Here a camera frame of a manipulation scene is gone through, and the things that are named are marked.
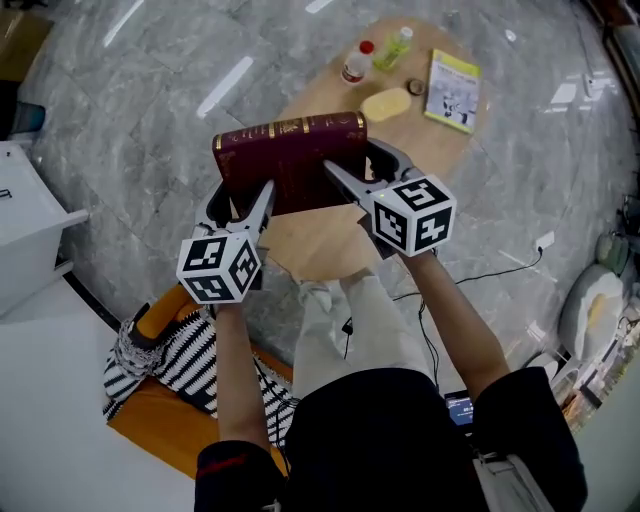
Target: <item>black and white striped fabric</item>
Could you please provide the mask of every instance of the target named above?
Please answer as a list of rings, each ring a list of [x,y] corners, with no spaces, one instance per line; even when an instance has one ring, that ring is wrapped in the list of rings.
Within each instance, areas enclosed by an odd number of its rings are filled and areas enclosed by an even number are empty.
[[[214,326],[195,311],[186,317],[177,331],[157,349],[159,357],[147,358],[144,371],[130,371],[122,364],[122,353],[130,349],[122,334],[130,323],[123,323],[118,340],[110,350],[104,372],[104,386],[110,402],[103,414],[110,420],[124,401],[147,375],[154,376],[185,402],[217,418],[216,333]],[[256,373],[267,415],[269,440],[280,444],[291,426],[296,400],[256,362]]]

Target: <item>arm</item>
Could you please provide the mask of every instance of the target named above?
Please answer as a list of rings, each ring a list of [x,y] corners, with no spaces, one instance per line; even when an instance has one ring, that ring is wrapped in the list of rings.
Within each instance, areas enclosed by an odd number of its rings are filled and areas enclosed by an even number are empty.
[[[240,304],[216,316],[218,426],[221,441],[248,441],[270,450],[267,419]]]
[[[487,386],[509,373],[500,343],[430,251],[401,257],[475,402]]]

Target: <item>red bottle cap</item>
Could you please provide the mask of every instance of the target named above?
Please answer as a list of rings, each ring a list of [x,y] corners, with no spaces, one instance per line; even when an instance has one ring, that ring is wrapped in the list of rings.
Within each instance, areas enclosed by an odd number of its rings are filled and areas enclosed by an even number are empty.
[[[373,43],[371,41],[362,41],[360,43],[360,52],[364,53],[365,55],[369,55],[370,53],[373,53]]]

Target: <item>person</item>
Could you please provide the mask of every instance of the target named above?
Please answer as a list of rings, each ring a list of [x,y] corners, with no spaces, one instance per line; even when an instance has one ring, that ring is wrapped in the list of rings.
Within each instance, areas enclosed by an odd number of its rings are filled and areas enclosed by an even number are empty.
[[[431,252],[403,260],[474,403],[473,447],[433,384],[424,342],[363,269],[341,280],[353,317],[346,359],[332,343],[330,294],[320,285],[305,294],[286,479],[269,454],[241,306],[219,307],[220,441],[199,455],[196,511],[489,510],[473,460],[491,452],[519,457],[554,510],[582,508],[583,468],[545,371],[510,372],[498,340]]]

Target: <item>green bottle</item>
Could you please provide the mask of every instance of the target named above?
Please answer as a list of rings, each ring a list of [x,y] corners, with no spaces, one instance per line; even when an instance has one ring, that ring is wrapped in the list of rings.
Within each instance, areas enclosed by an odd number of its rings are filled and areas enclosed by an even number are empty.
[[[389,71],[398,59],[409,51],[413,30],[402,27],[400,32],[393,34],[384,49],[373,58],[373,65],[380,71]]]

